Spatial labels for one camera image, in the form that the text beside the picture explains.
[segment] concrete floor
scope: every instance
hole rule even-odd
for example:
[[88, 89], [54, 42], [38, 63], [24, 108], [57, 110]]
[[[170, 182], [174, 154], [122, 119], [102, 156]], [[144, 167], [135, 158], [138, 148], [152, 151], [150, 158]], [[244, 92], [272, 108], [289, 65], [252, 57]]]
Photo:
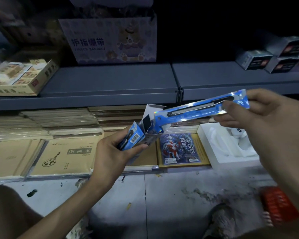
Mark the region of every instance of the concrete floor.
[[[257, 189], [275, 185], [262, 169], [213, 169], [120, 177], [89, 212], [98, 238], [201, 238], [209, 210], [223, 201], [236, 213], [237, 235], [264, 226]], [[77, 179], [13, 182], [36, 212], [45, 216], [77, 191]], [[37, 190], [32, 197], [27, 194]]]

